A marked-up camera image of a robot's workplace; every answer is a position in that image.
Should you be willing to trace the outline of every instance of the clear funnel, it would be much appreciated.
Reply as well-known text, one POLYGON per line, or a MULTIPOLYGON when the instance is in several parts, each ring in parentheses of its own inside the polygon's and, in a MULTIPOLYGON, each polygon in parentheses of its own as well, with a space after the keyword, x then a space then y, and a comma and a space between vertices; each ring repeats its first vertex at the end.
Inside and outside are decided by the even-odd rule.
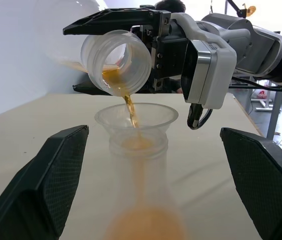
POLYGON ((175 109, 161 104, 135 103, 134 108, 137 114, 139 128, 133 127, 126 104, 114 105, 100 110, 95 115, 95 120, 110 135, 118 131, 143 131, 152 128, 159 129, 164 133, 170 124, 179 116, 175 109))

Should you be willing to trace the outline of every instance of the white table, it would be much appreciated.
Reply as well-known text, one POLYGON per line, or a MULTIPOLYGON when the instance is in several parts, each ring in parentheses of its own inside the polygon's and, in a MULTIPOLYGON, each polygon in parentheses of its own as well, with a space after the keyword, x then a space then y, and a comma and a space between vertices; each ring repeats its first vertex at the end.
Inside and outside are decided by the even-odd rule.
MULTIPOLYGON (((257 134, 241 107, 228 94, 221 110, 192 131, 189 104, 181 94, 134 95, 135 102, 171 106, 179 118, 167 131, 168 183, 193 240, 260 240, 235 190, 221 127, 257 134)), ((114 201, 114 171, 108 135, 94 120, 102 108, 121 104, 112 96, 50 94, 0 115, 0 194, 14 174, 31 160, 45 140, 60 130, 89 125, 80 183, 61 240, 99 240, 114 201)))

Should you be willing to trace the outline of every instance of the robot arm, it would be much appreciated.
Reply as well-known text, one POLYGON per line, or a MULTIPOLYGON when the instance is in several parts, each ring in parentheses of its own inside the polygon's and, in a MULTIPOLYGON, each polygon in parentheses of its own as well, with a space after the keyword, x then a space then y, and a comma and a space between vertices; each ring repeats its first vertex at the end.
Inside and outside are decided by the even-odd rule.
POLYGON ((186 13, 116 8, 82 18, 63 34, 102 35, 133 26, 140 26, 133 32, 152 56, 153 90, 159 91, 165 78, 181 75, 185 102, 191 103, 191 129, 222 107, 234 71, 282 86, 282 36, 244 18, 212 13, 194 21, 186 13), (203 109, 209 110, 201 119, 203 109))

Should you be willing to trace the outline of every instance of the pouring liquid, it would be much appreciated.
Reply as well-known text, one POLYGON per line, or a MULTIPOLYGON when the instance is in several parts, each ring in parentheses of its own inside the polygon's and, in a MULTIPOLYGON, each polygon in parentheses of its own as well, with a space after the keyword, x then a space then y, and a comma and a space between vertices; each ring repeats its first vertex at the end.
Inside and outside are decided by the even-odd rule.
MULTIPOLYGON (((131 123, 139 127, 139 121, 131 95, 120 78, 119 68, 103 70, 103 79, 124 98, 130 113, 131 123)), ((144 150, 153 146, 150 139, 137 136, 126 139, 122 147, 130 150, 144 150)), ((173 212, 146 203, 145 172, 146 158, 133 159, 133 180, 136 192, 135 206, 117 216, 106 231, 105 240, 185 240, 185 231, 179 218, 173 212)))

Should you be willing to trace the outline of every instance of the dark hair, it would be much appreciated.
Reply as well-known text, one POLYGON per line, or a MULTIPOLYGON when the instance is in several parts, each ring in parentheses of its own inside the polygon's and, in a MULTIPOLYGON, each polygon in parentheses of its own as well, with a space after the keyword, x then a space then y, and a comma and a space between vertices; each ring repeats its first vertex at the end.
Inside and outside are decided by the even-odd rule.
POLYGON ((155 4, 155 10, 166 10, 171 13, 185 13, 186 7, 181 0, 162 0, 155 4))

